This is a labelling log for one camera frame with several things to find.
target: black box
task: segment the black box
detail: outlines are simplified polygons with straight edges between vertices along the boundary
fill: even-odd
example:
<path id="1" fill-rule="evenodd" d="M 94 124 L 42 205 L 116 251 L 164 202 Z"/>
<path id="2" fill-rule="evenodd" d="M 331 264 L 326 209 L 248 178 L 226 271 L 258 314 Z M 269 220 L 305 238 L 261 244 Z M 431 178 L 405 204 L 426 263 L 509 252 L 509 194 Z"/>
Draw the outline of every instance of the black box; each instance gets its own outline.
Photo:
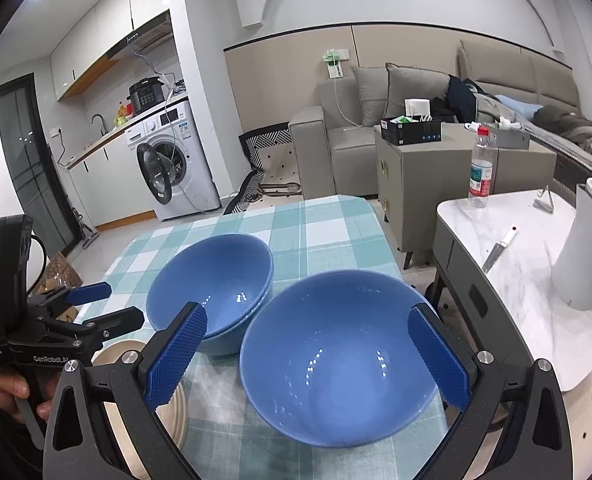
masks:
<path id="1" fill-rule="evenodd" d="M 442 140 L 442 121 L 397 124 L 391 119 L 383 119 L 380 121 L 380 132 L 383 140 L 394 146 L 437 142 Z"/>

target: white marble table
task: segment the white marble table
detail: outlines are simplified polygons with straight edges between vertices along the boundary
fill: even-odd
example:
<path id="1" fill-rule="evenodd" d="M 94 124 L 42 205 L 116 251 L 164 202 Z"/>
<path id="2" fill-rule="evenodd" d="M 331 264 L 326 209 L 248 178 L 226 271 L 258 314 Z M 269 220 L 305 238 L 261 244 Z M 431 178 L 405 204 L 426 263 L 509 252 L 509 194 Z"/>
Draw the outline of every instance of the white marble table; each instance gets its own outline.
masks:
<path id="1" fill-rule="evenodd" d="M 486 280 L 531 356 L 552 362 L 565 392 L 592 371 L 592 309 L 581 312 L 567 306 L 552 285 L 552 264 L 575 217 L 573 207 L 552 196 L 554 214 L 533 207 L 534 190 L 491 195 L 482 209 L 470 206 L 466 199 L 450 200 L 438 206 L 438 216 L 478 265 L 480 274 L 493 245 L 512 224 L 518 227 L 518 234 Z"/>

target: blue textured grip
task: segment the blue textured grip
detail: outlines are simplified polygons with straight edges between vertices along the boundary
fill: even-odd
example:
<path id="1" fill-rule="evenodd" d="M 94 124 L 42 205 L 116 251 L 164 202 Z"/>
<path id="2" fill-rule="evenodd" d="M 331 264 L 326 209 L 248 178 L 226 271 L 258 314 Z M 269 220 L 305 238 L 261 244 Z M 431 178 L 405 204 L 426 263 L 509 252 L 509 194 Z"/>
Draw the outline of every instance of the blue textured grip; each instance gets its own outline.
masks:
<path id="1" fill-rule="evenodd" d="M 207 311 L 204 306 L 197 305 L 149 368 L 145 403 L 152 412 L 172 398 L 205 332 Z"/>
<path id="2" fill-rule="evenodd" d="M 469 379 L 463 365 L 416 307 L 409 313 L 407 329 L 445 402 L 464 411 L 470 394 Z"/>
<path id="3" fill-rule="evenodd" d="M 67 295 L 66 301 L 74 306 L 83 305 L 92 301 L 106 300 L 111 294 L 112 286 L 107 282 L 100 282 L 73 288 Z"/>

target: water bottle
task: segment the water bottle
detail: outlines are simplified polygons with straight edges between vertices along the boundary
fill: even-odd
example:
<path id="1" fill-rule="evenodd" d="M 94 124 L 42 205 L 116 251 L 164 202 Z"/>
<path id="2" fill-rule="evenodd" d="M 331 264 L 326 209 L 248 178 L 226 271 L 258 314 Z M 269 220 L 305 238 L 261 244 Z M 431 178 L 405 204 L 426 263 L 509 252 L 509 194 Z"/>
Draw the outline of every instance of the water bottle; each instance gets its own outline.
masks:
<path id="1" fill-rule="evenodd" d="M 469 178 L 469 203 L 485 207 L 491 192 L 495 147 L 489 143 L 489 128 L 478 128 L 478 140 L 471 153 L 471 177 Z"/>

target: tissue box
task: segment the tissue box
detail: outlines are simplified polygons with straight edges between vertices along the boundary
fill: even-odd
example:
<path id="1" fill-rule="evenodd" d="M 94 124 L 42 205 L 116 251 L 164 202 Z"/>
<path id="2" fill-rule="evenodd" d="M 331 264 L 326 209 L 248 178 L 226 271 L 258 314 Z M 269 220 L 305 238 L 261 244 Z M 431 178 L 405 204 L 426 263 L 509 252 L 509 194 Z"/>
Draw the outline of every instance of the tissue box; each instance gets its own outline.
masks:
<path id="1" fill-rule="evenodd" d="M 496 148 L 528 150 L 530 135 L 525 130 L 501 130 L 497 126 L 485 124 L 489 128 L 489 141 Z"/>
<path id="2" fill-rule="evenodd" d="M 391 119 L 380 121 L 380 136 L 383 140 L 394 146 L 406 146 L 407 144 L 438 142 L 442 140 L 441 121 L 405 124 L 397 124 L 391 121 Z"/>

